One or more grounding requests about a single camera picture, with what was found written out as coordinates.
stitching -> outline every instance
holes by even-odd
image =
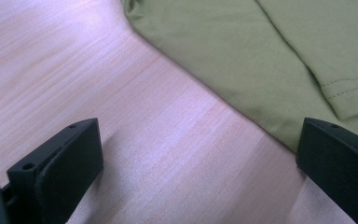
[[[327,99],[332,99],[332,98],[338,97],[340,95],[343,95],[343,94],[351,92],[351,91],[358,91],[358,87],[350,89],[350,90],[347,90],[347,91],[343,91],[343,92],[340,92],[340,93],[337,93],[337,94],[334,94],[332,96],[327,97]]]
[[[316,123],[316,122],[314,122],[314,121],[312,121],[312,123],[313,123],[314,125],[316,125],[317,127],[319,127],[320,129],[322,129],[322,130],[324,130],[324,131],[327,132],[327,130],[326,130],[323,126],[319,125],[318,123]],[[334,133],[330,133],[330,132],[328,132],[328,133],[331,134],[331,135],[334,135],[334,136],[335,136],[336,138],[338,138],[340,141],[342,141],[343,143],[345,143],[345,145],[347,145],[347,146],[349,146],[349,147],[355,148],[355,149],[356,149],[355,153],[358,152],[358,147],[353,146],[352,144],[349,144],[347,141],[345,141],[344,139],[338,137],[338,136],[335,135]]]
[[[357,79],[358,79],[358,77],[343,77],[343,78],[339,78],[334,81],[331,81],[329,83],[323,84],[321,87],[330,86],[336,82],[343,81],[343,80],[357,80]]]

light wood surface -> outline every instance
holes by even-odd
[[[298,200],[295,155],[135,34],[119,0],[0,0],[1,187],[13,163],[88,118],[104,170],[69,223],[315,215]]]

black plastic clip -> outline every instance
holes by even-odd
[[[296,163],[358,223],[358,135],[333,123],[305,119]]]
[[[102,169],[98,120],[66,127],[7,170],[0,224],[65,223]]]

